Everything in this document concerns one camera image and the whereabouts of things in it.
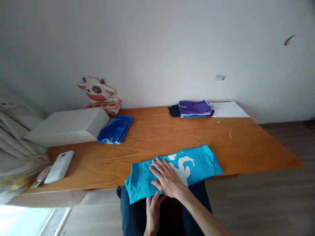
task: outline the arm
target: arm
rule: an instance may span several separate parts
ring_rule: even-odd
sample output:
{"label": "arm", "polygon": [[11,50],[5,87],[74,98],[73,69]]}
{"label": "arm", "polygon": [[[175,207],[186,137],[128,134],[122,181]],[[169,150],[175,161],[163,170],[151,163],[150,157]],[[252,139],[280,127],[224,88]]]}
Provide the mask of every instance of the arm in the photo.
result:
{"label": "arm", "polygon": [[152,166],[149,166],[149,169],[158,178],[159,182],[153,180],[151,183],[165,195],[179,200],[187,208],[206,236],[232,235],[211,212],[199,202],[189,188],[182,183],[179,176],[165,159],[161,161],[157,158],[157,162],[152,160],[152,163],[158,171]]}

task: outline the white phone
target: white phone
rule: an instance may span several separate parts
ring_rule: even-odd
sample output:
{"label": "white phone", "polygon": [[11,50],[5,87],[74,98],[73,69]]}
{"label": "white phone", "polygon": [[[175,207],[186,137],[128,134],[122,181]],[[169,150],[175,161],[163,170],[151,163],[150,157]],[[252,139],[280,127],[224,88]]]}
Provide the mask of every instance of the white phone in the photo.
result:
{"label": "white phone", "polygon": [[68,151],[59,154],[55,163],[52,166],[47,178],[45,179],[45,184],[53,183],[57,180],[61,180],[65,177],[66,172],[68,170],[69,164],[74,155],[74,151]]}

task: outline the fingers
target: fingers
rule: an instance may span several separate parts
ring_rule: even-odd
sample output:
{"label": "fingers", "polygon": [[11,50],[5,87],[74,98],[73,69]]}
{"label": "fingers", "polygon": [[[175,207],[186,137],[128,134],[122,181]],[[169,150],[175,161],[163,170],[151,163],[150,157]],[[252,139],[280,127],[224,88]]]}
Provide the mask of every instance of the fingers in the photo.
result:
{"label": "fingers", "polygon": [[157,157],[157,162],[160,164],[160,166],[163,168],[163,170],[167,170],[167,167],[165,166],[165,164]]}
{"label": "fingers", "polygon": [[157,178],[161,177],[161,174],[157,170],[155,170],[152,166],[149,166],[149,169]]}
{"label": "fingers", "polygon": [[162,191],[162,185],[161,185],[161,183],[159,181],[152,180],[151,184],[153,184],[158,190],[160,190],[160,192],[163,192]]}
{"label": "fingers", "polygon": [[167,196],[165,194],[163,196],[161,196],[159,198],[160,203],[162,203],[165,200],[165,198],[167,198]]}
{"label": "fingers", "polygon": [[147,202],[147,210],[149,209],[150,205],[151,205],[151,201],[152,201],[152,197],[149,197],[146,199]]}
{"label": "fingers", "polygon": [[172,167],[170,166],[170,164],[169,164],[165,159],[163,159],[163,163],[165,164],[166,168],[172,169]]}
{"label": "fingers", "polygon": [[154,196],[152,197],[152,202],[151,205],[155,206],[156,203],[158,202],[158,197],[160,196],[159,192],[156,191],[156,193],[154,194]]}
{"label": "fingers", "polygon": [[155,168],[162,174],[164,172],[164,169],[160,166],[159,163],[156,162],[156,160],[152,160],[152,164],[154,165]]}

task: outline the dark blue jeans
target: dark blue jeans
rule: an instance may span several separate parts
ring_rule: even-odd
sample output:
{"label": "dark blue jeans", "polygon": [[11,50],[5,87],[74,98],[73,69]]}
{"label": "dark blue jeans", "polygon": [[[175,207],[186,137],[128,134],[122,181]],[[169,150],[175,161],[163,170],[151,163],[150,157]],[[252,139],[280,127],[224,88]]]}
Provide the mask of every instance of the dark blue jeans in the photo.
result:
{"label": "dark blue jeans", "polygon": [[[195,197],[212,213],[204,180],[188,187]],[[129,204],[125,186],[117,187],[120,198],[122,231],[124,236],[143,236],[146,226],[146,199]],[[179,212],[178,217],[172,214]],[[175,199],[167,198],[160,208],[160,229],[158,235],[204,235],[189,211]]]}

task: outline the cow eye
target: cow eye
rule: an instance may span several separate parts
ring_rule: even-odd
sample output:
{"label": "cow eye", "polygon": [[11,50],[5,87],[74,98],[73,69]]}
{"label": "cow eye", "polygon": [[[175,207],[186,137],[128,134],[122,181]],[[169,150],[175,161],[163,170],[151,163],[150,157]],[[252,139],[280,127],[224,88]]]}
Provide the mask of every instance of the cow eye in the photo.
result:
{"label": "cow eye", "polygon": [[99,86],[93,86],[93,87],[92,87],[92,90],[93,90],[94,92],[96,92],[96,93],[101,93],[101,92],[102,92],[102,90],[101,90],[101,88],[100,88]]}

